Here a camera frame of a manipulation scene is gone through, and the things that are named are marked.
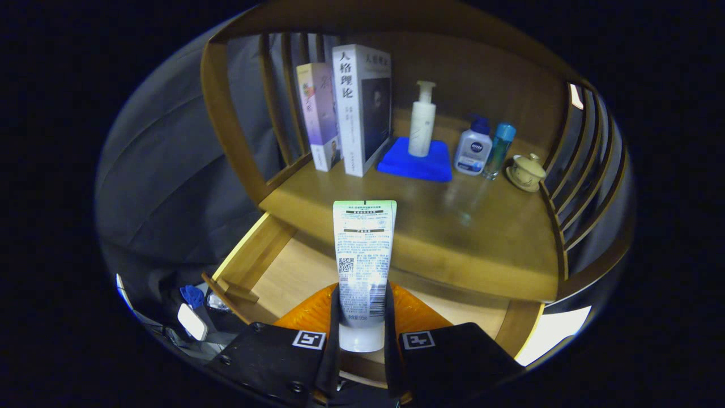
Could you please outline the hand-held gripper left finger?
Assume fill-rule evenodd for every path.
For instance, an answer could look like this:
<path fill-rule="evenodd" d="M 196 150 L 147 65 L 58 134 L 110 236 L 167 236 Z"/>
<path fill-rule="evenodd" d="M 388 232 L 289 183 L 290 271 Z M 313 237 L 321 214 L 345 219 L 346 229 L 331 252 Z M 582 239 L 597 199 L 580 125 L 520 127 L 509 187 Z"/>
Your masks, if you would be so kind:
<path fill-rule="evenodd" d="M 337 284 L 311 300 L 327 312 L 326 330 L 252 322 L 206 365 L 212 377 L 266 406 L 326 406 L 337 393 L 341 369 L 340 301 Z"/>

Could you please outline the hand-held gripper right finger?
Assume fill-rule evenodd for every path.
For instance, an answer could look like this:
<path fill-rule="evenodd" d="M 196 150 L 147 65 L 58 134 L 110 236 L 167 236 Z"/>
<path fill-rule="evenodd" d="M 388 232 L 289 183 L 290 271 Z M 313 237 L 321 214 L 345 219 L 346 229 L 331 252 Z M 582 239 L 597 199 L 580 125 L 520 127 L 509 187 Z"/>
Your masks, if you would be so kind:
<path fill-rule="evenodd" d="M 402 406 L 472 406 L 524 367 L 476 323 L 454 325 L 400 285 L 386 285 L 384 365 Z"/>

